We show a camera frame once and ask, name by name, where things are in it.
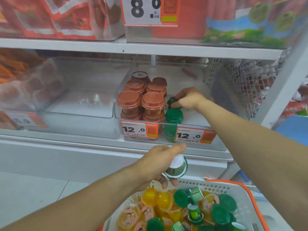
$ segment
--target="shelf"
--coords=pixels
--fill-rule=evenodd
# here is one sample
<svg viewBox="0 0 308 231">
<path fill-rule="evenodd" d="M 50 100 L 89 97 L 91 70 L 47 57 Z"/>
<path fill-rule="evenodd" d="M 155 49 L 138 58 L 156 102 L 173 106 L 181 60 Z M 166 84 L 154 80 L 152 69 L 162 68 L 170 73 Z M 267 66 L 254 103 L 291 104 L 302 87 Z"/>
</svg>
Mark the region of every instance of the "shelf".
<svg viewBox="0 0 308 231">
<path fill-rule="evenodd" d="M 1 38 L 0 47 L 262 60 L 277 60 L 282 52 L 282 50 L 277 49 L 127 43 L 125 37 L 112 42 Z"/>
</svg>

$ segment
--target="price tag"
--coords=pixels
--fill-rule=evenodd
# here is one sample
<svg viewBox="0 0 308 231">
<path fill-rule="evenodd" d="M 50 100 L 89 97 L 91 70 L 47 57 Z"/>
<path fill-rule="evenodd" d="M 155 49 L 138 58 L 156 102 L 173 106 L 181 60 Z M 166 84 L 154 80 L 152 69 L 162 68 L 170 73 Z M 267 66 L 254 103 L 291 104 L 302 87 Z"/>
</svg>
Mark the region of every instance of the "price tag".
<svg viewBox="0 0 308 231">
<path fill-rule="evenodd" d="M 176 131 L 176 141 L 211 144 L 216 137 L 213 130 L 178 127 Z"/>
<path fill-rule="evenodd" d="M 162 25 L 161 0 L 122 0 L 126 25 Z"/>
<path fill-rule="evenodd" d="M 120 121 L 124 135 L 144 138 L 158 138 L 158 124 L 134 121 Z"/>
<path fill-rule="evenodd" d="M 20 126 L 48 128 L 45 122 L 36 113 L 15 111 L 5 111 L 5 113 Z"/>
</svg>

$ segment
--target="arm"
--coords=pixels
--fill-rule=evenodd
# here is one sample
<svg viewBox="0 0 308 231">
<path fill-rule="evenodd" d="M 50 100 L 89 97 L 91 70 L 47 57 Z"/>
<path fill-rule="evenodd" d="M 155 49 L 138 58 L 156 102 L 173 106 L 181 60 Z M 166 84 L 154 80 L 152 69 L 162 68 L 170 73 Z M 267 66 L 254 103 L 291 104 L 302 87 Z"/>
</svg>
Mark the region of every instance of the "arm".
<svg viewBox="0 0 308 231">
<path fill-rule="evenodd" d="M 163 188 L 162 175 L 185 144 L 155 146 L 136 163 L 125 167 L 88 187 L 46 206 L 0 231 L 94 231 L 133 193 L 145 190 L 152 180 Z M 177 180 L 170 180 L 177 185 Z"/>
<path fill-rule="evenodd" d="M 308 147 L 221 108 L 195 88 L 172 107 L 196 109 L 210 123 L 240 168 L 295 230 L 308 221 Z"/>
</svg>

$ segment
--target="hand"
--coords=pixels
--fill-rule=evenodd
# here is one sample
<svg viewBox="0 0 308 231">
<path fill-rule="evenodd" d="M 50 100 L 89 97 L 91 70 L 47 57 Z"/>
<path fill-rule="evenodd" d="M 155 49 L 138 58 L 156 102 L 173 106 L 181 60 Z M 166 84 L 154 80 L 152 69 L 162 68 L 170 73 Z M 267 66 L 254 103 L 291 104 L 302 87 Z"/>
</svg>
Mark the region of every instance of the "hand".
<svg viewBox="0 0 308 231">
<path fill-rule="evenodd" d="M 205 101 L 206 98 L 194 87 L 182 89 L 176 96 L 179 101 L 171 104 L 172 108 L 180 106 L 187 109 L 197 109 L 200 102 Z"/>
<path fill-rule="evenodd" d="M 175 144 L 172 147 L 158 145 L 150 149 L 147 154 L 136 161 L 133 167 L 142 176 L 142 181 L 137 191 L 145 190 L 152 180 L 160 182 L 162 188 L 166 189 L 168 181 L 162 173 L 169 168 L 174 157 L 181 154 L 185 149 L 185 143 Z M 178 184 L 177 179 L 170 179 L 170 182 L 174 186 Z"/>
</svg>

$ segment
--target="floor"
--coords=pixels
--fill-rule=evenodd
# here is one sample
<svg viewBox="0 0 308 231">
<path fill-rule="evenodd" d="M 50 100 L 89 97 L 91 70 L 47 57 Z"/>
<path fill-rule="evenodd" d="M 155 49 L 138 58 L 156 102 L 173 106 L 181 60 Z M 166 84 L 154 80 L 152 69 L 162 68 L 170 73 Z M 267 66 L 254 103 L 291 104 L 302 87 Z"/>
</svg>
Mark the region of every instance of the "floor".
<svg viewBox="0 0 308 231">
<path fill-rule="evenodd" d="M 87 185 L 0 172 L 0 228 Z M 292 231 L 269 202 L 257 204 L 271 231 Z"/>
</svg>

